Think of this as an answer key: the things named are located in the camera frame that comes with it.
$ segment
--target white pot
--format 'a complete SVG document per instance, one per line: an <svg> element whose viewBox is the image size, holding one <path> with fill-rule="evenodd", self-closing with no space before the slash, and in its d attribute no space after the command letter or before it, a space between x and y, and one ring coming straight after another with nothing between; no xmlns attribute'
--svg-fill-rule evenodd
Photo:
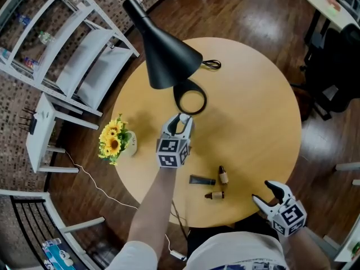
<svg viewBox="0 0 360 270"><path fill-rule="evenodd" d="M126 156L133 156L136 151L137 151L137 139L136 139L136 135L134 132L132 131L128 131L128 133L131 134L131 138L129 140L129 145L128 147L122 152L122 154L126 155Z"/></svg>

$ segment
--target wooden floor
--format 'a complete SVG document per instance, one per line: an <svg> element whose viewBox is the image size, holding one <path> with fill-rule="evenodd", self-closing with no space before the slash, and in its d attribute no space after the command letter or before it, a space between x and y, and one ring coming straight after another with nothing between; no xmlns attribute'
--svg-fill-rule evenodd
<svg viewBox="0 0 360 270"><path fill-rule="evenodd" d="M245 43L273 61L290 82L299 83L303 80L299 66L307 50L303 37L313 11L305 0L164 0L150 16L158 26L179 39L222 37ZM100 129L110 120L124 82L144 60L141 37L136 30L129 40L141 57L133 60L114 83L112 92L100 107L103 117L85 115L98 123ZM326 122L312 114L303 123L300 155L288 181L308 212L309 228L337 242L346 237L359 214L360 187L352 186L352 179L359 178L360 173L334 173L333 167L336 163L360 161L359 125L358 100L352 101L346 112L334 114L334 118ZM91 173L98 187L123 203L138 205L124 188L115 168L97 157L100 132L65 124L60 143L76 163ZM65 155L58 155L56 165L71 165L71 162ZM67 224L99 216L106 218L106 226L78 232L78 239L85 248L92 249L102 241L119 250L125 243L134 210L107 199L83 171L53 174L49 191ZM168 235L172 249L185 254L186 243L179 227L170 224ZM159 269L183 267L184 263L169 255L166 245Z"/></svg>

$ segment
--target lamp base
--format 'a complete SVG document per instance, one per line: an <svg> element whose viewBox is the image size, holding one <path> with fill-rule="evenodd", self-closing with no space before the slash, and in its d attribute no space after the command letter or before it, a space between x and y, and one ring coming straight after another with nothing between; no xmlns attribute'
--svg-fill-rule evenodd
<svg viewBox="0 0 360 270"><path fill-rule="evenodd" d="M199 113L203 112L204 109L206 108L206 104L208 103L208 98L206 97L206 94L205 94L204 90L202 90L200 88L200 86L195 84L193 81L187 79L183 83L175 85L173 87L173 91L174 91L174 99L175 99L176 106L178 106L179 110L182 113L185 113L187 115L196 115L196 114L199 114ZM188 91L199 92L202 95L202 97L204 98L204 104L202 105L202 107L200 109L198 109L195 112L186 111L181 106L181 98Z"/></svg>

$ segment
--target black office chair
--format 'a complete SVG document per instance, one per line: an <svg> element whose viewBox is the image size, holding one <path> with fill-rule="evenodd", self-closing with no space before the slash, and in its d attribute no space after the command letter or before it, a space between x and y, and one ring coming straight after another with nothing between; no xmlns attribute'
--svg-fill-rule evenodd
<svg viewBox="0 0 360 270"><path fill-rule="evenodd" d="M360 98L360 29L347 25L340 33L334 29L326 32L325 38L314 35L305 57L306 84L291 84L307 91L311 96L306 120L312 109L323 120L331 118L330 112L343 112L350 101ZM318 104L325 110L321 113Z"/></svg>

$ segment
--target human arm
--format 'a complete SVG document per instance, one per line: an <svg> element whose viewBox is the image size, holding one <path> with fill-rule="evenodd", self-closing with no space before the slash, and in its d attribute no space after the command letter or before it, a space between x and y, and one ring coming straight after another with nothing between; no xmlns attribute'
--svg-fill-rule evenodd
<svg viewBox="0 0 360 270"><path fill-rule="evenodd" d="M160 168L130 227L128 241L148 244L154 249L157 259L164 246L175 180L176 168Z"/></svg>
<svg viewBox="0 0 360 270"><path fill-rule="evenodd" d="M304 228L289 236L289 244L296 269L331 269L328 258L306 233Z"/></svg>

